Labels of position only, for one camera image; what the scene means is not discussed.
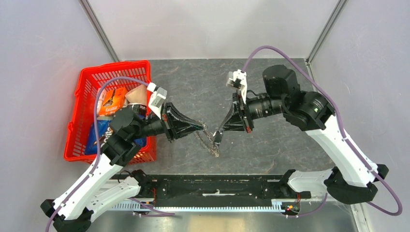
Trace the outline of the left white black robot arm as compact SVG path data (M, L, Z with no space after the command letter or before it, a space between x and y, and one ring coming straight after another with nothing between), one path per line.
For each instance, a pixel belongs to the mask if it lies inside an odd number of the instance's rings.
M142 171L133 172L102 194L97 191L114 174L124 168L142 149L137 139L165 134L169 141L204 130L202 123L175 109L171 102L162 105L160 115L145 119L131 108L117 110L110 123L113 131L103 145L97 146L97 156L81 177L60 197L46 199L41 209L50 218L46 231L54 226L58 232L85 232L103 212L118 202L134 197L147 197L152 185Z

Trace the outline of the small black key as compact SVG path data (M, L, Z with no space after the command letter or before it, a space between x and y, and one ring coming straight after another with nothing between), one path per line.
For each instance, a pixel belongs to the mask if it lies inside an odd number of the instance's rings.
M213 144L214 145L220 145L222 141L222 133L220 131L216 131L213 134Z

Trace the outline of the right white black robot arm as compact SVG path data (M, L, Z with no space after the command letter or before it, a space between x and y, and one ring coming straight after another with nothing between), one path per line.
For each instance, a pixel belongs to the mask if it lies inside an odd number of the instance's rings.
M355 144L343 139L334 107L321 93L302 91L295 71L284 65L266 68L262 74L266 91L247 96L246 74L228 74L227 86L236 89L231 108L213 134L218 148L226 131L252 132L254 120L281 114L287 122L313 138L335 164L325 171L288 170L280 180L280 194L290 198L300 192L321 192L344 204L370 202L378 192L377 176L385 178L388 168L370 161Z

